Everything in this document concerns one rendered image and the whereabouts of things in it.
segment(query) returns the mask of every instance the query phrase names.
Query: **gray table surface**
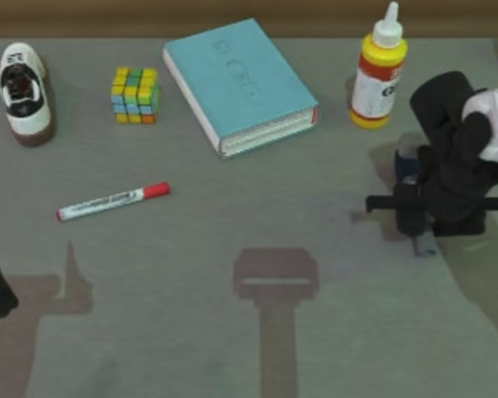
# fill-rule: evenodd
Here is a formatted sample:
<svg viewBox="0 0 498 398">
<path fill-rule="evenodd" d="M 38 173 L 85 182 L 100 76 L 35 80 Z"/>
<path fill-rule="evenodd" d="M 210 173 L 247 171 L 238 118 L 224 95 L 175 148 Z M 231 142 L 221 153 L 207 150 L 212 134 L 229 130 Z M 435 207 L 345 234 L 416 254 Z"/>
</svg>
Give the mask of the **gray table surface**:
<svg viewBox="0 0 498 398">
<path fill-rule="evenodd" d="M 493 41 L 411 40 L 392 122 L 367 132 L 345 106 L 359 41 L 277 40 L 323 119 L 230 160 L 169 76 L 163 41 L 28 42 L 50 70 L 58 130 L 22 148 L 0 103 L 0 265 L 22 301 L 0 320 L 0 398 L 498 398 L 498 214 L 429 260 L 389 214 L 361 214 L 388 192 L 395 141 L 418 131 L 411 93 L 447 70 L 498 86 Z M 116 66 L 158 69 L 155 126 L 113 120 Z M 160 181 L 169 197 L 55 219 Z M 300 251 L 305 264 L 281 260 Z M 297 303 L 235 289 L 238 271 L 305 265 L 319 288 Z"/>
</svg>

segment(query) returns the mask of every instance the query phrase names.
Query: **sneaker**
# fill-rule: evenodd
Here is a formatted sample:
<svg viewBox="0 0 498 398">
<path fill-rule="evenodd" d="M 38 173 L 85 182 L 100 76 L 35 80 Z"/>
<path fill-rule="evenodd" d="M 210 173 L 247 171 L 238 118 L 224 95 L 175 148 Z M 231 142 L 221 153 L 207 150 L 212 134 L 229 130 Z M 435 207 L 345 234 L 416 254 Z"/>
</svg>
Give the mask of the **sneaker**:
<svg viewBox="0 0 498 398">
<path fill-rule="evenodd" d="M 14 137 L 36 147 L 53 137 L 51 111 L 45 88 L 46 69 L 28 44 L 13 43 L 0 61 L 0 95 Z"/>
</svg>

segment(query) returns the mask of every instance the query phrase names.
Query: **colorful cube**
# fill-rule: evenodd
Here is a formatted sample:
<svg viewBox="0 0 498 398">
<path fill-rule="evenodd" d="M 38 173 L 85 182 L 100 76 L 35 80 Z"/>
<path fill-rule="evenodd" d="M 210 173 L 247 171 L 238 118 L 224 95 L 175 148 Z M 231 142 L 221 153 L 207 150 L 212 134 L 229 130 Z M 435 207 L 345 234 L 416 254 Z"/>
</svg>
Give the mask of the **colorful cube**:
<svg viewBox="0 0 498 398">
<path fill-rule="evenodd" d="M 110 98 L 118 123 L 154 124 L 160 99 L 157 71 L 149 68 L 116 68 Z"/>
</svg>

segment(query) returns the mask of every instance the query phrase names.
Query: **shoe sole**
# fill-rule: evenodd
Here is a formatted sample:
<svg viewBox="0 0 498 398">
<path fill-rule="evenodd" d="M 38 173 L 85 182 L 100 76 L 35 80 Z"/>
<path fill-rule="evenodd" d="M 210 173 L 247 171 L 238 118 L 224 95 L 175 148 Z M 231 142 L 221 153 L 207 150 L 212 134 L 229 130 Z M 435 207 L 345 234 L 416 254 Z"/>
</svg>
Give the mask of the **shoe sole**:
<svg viewBox="0 0 498 398">
<path fill-rule="evenodd" d="M 50 83 L 48 80 L 48 69 L 44 65 L 44 62 L 42 61 L 41 57 L 37 55 L 38 62 L 41 67 L 42 71 L 42 83 L 44 84 L 44 89 L 46 92 L 46 101 L 48 103 L 48 107 L 51 107 L 50 104 Z M 53 123 L 53 109 L 50 108 L 50 123 L 41 131 L 38 131 L 34 134 L 30 135 L 25 135 L 25 134 L 20 134 L 19 132 L 15 131 L 12 129 L 13 137 L 17 140 L 18 143 L 20 143 L 23 147 L 38 147 L 39 145 L 43 145 L 44 143 L 47 143 L 50 141 L 54 134 L 55 134 L 55 129 L 54 129 L 54 123 Z"/>
</svg>

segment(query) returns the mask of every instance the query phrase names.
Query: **book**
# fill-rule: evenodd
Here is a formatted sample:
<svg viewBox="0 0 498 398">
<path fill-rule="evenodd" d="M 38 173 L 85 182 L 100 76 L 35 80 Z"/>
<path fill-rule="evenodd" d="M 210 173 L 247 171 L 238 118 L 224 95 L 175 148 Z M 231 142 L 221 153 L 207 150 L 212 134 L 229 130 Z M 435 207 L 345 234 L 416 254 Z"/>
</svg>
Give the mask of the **book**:
<svg viewBox="0 0 498 398">
<path fill-rule="evenodd" d="M 319 121 L 317 100 L 253 18 L 169 41 L 163 59 L 221 158 Z"/>
</svg>

